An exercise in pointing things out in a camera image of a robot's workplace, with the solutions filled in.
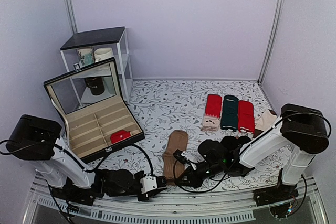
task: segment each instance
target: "storage box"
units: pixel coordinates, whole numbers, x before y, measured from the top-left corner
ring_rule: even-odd
[[[70,148],[86,163],[144,139],[122,98],[115,62],[107,59],[44,82]],[[110,137],[119,130],[132,135],[112,144]]]

